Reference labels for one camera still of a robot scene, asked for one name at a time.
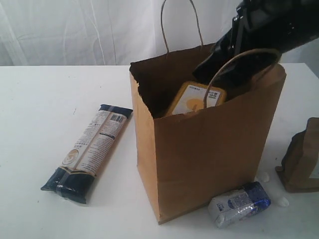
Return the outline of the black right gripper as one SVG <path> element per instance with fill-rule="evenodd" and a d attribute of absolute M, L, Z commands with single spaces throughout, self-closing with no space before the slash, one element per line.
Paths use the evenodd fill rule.
<path fill-rule="evenodd" d="M 282 14 L 281 7 L 237 7 L 231 29 L 215 44 L 212 53 L 193 71 L 196 81 L 208 84 L 218 70 L 239 53 L 253 49 L 272 49 L 257 38 Z M 269 57 L 242 57 L 227 66 L 214 80 L 214 86 L 228 89 L 247 83 L 269 66 Z"/>

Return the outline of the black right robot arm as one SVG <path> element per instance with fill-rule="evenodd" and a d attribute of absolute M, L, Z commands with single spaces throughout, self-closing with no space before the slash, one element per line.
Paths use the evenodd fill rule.
<path fill-rule="evenodd" d="M 276 61 L 274 53 L 255 53 L 221 67 L 236 55 L 253 49 L 275 49 L 280 54 L 319 37 L 317 0 L 244 0 L 236 8 L 232 27 L 193 71 L 198 82 L 240 86 Z"/>

